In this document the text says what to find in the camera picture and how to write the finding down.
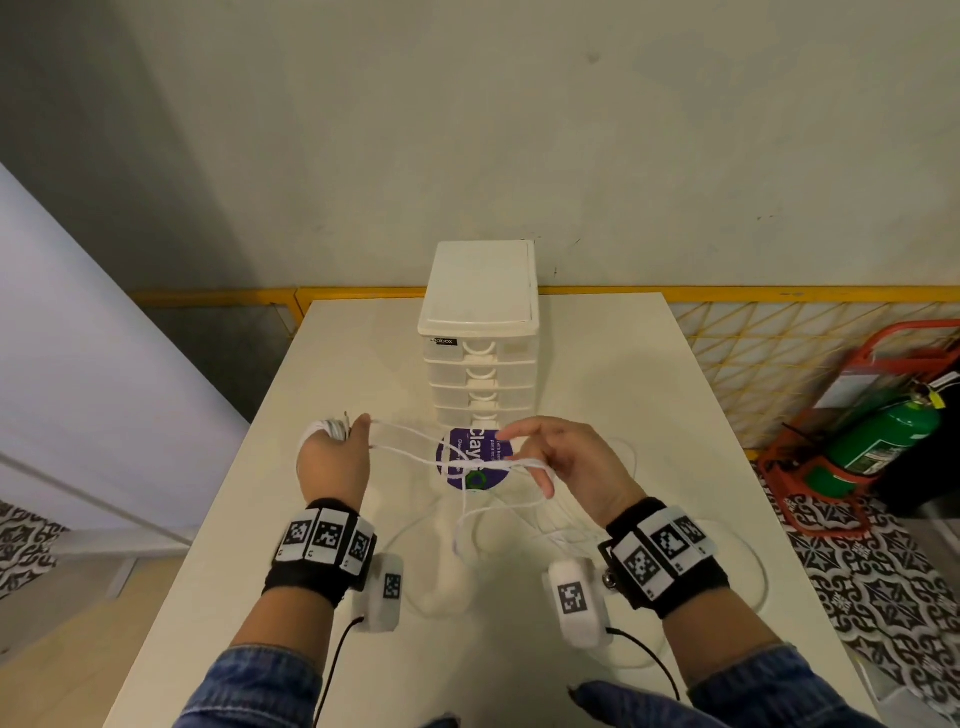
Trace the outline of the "blue denim sleeve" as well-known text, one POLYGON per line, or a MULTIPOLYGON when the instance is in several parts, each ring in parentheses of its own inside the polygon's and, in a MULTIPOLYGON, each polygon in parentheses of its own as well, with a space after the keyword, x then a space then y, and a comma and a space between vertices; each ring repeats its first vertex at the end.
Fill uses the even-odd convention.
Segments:
POLYGON ((228 648, 211 665, 173 728, 312 728, 323 678, 282 647, 228 648))
POLYGON ((693 685, 690 705, 589 681, 573 703, 609 728, 885 728, 850 706, 792 645, 769 647, 693 685))

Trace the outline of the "purple round clay tub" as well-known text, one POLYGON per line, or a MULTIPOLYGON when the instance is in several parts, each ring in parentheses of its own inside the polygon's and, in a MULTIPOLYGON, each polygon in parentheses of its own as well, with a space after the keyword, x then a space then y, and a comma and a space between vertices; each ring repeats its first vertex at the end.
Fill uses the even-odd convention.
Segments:
POLYGON ((484 428, 452 428, 445 434, 436 448, 438 472, 449 486, 467 491, 489 491, 510 475, 510 467, 492 467, 486 465, 478 469, 464 470, 452 467, 461 460, 482 463, 506 462, 513 455, 509 441, 497 439, 497 431, 484 428))

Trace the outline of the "person's left hand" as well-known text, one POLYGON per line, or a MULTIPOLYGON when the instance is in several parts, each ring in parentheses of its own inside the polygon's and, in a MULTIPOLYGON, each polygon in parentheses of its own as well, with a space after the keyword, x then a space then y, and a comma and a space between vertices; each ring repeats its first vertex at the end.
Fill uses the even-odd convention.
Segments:
POLYGON ((370 450, 352 450, 350 433, 338 441, 316 420, 301 436, 295 472, 306 504, 334 500, 360 512, 371 474, 370 450))

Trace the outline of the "person's left forearm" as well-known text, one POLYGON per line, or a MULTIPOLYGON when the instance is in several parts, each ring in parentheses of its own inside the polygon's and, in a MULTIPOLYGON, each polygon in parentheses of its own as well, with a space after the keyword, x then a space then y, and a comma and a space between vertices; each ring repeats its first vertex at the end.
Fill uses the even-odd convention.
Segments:
POLYGON ((229 646, 287 650, 323 674, 334 612, 326 597, 309 589, 271 588, 259 597, 229 646))

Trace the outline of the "green fire extinguisher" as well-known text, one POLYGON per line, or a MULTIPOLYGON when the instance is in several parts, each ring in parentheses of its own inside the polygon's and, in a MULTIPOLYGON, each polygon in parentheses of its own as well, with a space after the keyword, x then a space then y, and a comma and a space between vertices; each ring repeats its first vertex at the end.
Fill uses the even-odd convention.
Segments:
POLYGON ((824 463, 805 483, 819 495, 846 498, 858 479, 873 482, 940 427, 944 396, 925 384, 889 387, 870 394, 842 418, 822 442, 824 463))

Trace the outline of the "person's right hand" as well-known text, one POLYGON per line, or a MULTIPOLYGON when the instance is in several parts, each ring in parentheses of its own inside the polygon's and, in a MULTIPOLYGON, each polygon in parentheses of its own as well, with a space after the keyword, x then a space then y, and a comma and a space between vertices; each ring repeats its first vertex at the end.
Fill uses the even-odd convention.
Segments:
POLYGON ((496 439, 521 439, 512 459, 545 463, 600 528, 647 499, 612 447, 586 423, 535 416, 497 431, 496 439))

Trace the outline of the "yellow rail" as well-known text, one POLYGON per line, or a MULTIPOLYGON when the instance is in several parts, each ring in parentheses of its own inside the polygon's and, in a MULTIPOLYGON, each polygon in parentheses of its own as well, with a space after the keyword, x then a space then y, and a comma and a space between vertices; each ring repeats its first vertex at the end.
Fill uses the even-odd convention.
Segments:
MULTIPOLYGON (((957 286, 559 286, 545 296, 660 294, 669 304, 757 303, 762 305, 914 305, 960 303, 957 286)), ((226 290, 155 290, 130 294, 143 309, 281 307, 298 327, 316 301, 421 299, 425 286, 299 286, 226 290)))

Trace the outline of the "red extinguisher stand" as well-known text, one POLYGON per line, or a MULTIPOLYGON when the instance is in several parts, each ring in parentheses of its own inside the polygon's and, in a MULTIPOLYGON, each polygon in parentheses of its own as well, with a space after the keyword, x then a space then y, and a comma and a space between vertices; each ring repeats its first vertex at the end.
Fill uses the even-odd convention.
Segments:
POLYGON ((905 321, 882 328, 841 364, 813 404, 782 424, 774 441, 755 463, 787 524, 801 535, 817 539, 866 538, 872 525, 862 499, 881 478, 858 478, 858 488, 843 498, 819 494, 808 487, 811 469, 823 465, 821 449, 834 427, 871 394, 889 387, 938 386, 960 360, 960 319, 905 321), (791 510, 798 499, 845 508, 854 519, 849 526, 805 525, 791 510))

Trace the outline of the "white plastic drawer unit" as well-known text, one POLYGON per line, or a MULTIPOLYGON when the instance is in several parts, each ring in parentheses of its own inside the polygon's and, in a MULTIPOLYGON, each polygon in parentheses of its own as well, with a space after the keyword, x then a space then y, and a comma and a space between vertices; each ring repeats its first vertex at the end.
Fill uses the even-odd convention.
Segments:
POLYGON ((486 435, 535 414, 540 323, 534 241, 438 244, 417 333, 442 427, 486 435))

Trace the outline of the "white partition panel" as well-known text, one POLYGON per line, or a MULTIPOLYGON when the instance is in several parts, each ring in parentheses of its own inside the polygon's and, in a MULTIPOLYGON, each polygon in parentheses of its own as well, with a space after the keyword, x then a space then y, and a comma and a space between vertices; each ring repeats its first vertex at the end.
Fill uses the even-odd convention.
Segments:
POLYGON ((0 164, 0 502, 198 528, 249 424, 0 164))

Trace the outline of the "person's right forearm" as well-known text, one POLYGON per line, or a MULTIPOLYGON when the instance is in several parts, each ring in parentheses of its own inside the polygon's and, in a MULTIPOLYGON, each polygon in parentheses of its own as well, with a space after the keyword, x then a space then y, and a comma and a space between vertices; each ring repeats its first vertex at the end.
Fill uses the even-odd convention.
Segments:
POLYGON ((730 587, 698 594, 669 613, 662 627, 688 689, 785 644, 730 587))

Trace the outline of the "black wristband with marker tags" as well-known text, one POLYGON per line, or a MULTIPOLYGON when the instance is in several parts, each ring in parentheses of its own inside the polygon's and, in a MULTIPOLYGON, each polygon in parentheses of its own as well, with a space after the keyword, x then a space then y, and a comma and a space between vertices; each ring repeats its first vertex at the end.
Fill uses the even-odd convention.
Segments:
POLYGON ((362 592, 378 543, 374 526, 335 498, 319 498, 295 515, 272 557, 263 593, 306 590, 337 607, 362 592))
POLYGON ((647 496, 606 526, 598 545, 614 589, 664 621, 708 592, 730 588, 714 540, 681 508, 647 496))

